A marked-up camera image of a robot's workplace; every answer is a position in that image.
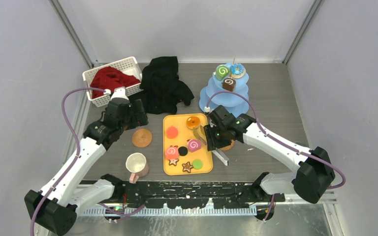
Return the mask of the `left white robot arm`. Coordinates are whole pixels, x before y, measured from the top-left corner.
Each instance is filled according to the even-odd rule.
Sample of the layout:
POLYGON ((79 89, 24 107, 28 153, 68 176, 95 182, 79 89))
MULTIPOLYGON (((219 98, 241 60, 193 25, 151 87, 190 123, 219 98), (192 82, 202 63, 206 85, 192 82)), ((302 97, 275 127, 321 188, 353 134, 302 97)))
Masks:
POLYGON ((57 174, 39 191, 30 190, 24 197, 31 218, 30 232, 35 224, 58 236, 73 227, 77 217, 94 205, 109 200, 122 200, 124 182, 110 174, 93 185, 75 192, 90 167, 102 157, 126 130, 148 124, 140 99, 113 98, 99 120, 91 123, 79 140, 79 146, 57 174))

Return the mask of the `chocolate swirl roll cake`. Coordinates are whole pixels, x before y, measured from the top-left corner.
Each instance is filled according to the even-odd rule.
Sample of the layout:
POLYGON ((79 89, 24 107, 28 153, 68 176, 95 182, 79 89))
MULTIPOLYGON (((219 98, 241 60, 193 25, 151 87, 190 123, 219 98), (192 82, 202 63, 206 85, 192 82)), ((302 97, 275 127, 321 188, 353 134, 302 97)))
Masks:
POLYGON ((223 79, 222 88, 227 91, 234 91, 236 88, 236 80, 232 77, 223 79))

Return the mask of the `orange donut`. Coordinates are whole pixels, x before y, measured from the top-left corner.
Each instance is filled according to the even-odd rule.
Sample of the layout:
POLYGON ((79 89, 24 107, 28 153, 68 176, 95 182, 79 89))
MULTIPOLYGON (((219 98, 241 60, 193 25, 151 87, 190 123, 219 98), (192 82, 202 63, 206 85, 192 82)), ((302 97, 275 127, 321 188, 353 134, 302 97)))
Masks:
POLYGON ((186 120, 186 126, 188 129, 197 129, 200 125, 200 118, 197 116, 188 117, 186 120))

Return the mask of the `blue donut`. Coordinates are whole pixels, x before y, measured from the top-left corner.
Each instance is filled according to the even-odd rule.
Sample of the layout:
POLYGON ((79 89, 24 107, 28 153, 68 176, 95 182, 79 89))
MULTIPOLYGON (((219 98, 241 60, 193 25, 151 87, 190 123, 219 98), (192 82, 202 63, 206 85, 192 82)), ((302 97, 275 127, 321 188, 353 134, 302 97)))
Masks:
POLYGON ((245 67, 240 63, 233 63, 230 67, 229 75, 231 78, 239 79, 242 78, 246 73, 245 67))

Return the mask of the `pink cube cake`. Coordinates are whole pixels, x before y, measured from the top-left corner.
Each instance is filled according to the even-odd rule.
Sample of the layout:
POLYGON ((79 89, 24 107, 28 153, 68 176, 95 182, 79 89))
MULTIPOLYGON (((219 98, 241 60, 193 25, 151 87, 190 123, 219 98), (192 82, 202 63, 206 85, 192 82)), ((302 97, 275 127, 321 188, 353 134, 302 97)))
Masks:
POLYGON ((187 148, 189 152, 195 152, 202 148, 202 142, 198 139, 190 139, 187 142, 187 148))

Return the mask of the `metal tongs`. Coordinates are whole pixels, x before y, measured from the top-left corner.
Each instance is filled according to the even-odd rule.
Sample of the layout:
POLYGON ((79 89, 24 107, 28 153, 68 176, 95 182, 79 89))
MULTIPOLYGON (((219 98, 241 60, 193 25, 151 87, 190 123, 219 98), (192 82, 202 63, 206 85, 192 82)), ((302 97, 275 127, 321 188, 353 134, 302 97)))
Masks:
MULTIPOLYGON (((199 126, 193 129, 193 134, 196 139, 200 140, 202 144, 207 147, 207 139, 203 126, 199 126)), ((215 149, 211 151, 214 156, 216 156, 225 166, 229 165, 229 158, 220 149, 215 149)))

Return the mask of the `green roll cake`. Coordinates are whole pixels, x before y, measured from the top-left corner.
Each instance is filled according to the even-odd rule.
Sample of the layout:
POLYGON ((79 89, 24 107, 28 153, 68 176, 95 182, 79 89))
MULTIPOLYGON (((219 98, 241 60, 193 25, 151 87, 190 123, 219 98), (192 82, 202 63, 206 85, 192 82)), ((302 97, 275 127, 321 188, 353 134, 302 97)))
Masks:
POLYGON ((225 78, 228 78, 230 74, 230 68, 226 65, 219 65, 215 70, 215 77, 218 81, 222 81, 225 78))

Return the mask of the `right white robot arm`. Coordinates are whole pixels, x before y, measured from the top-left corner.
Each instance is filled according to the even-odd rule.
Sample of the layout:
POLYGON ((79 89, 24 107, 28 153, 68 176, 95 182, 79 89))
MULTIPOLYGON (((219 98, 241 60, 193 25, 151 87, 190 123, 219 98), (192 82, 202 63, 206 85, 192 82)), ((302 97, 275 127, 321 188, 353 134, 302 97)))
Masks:
POLYGON ((255 147, 289 168, 288 173, 262 173, 254 182, 254 197, 265 202, 273 194, 295 193, 306 202, 316 204, 335 179, 328 152, 316 147, 293 143, 264 128, 255 118, 235 117, 219 105, 207 113, 210 125, 204 127, 208 150, 222 148, 232 141, 255 147))

